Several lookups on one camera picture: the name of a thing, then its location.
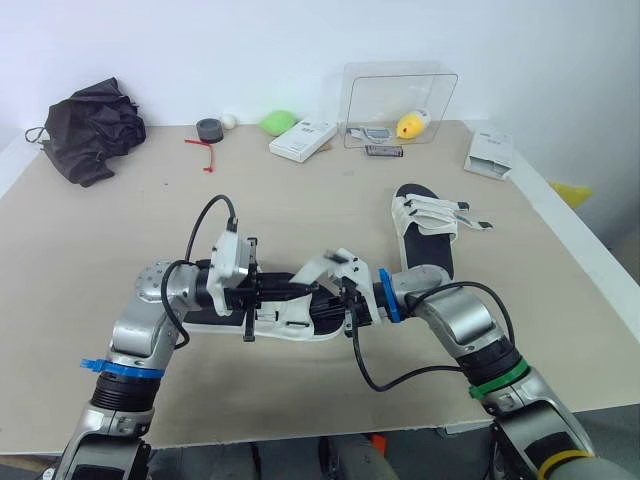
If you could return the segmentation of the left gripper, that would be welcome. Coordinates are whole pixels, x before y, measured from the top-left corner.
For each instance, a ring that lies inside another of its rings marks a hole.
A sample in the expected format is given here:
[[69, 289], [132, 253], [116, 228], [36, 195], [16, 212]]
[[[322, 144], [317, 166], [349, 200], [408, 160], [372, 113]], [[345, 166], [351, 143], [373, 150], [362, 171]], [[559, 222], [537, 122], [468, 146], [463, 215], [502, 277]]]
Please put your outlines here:
[[233, 311], [242, 310], [244, 312], [243, 341], [254, 342], [259, 299], [261, 301], [290, 301], [313, 294], [319, 289], [319, 284], [317, 282], [311, 284], [277, 282], [262, 284], [259, 288], [256, 259], [258, 240], [256, 237], [248, 237], [247, 241], [249, 245], [248, 273], [237, 286], [225, 288], [225, 300], [227, 306]]

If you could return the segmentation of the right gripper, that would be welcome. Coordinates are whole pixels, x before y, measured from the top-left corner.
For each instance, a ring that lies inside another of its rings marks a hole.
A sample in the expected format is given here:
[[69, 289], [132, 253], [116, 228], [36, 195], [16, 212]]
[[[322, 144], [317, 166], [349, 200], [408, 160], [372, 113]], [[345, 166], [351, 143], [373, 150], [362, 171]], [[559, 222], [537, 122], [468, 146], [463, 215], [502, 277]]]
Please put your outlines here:
[[313, 297], [310, 317], [315, 324], [341, 324], [344, 321], [345, 335], [352, 338], [364, 319], [362, 296], [354, 281], [342, 277], [340, 297]]

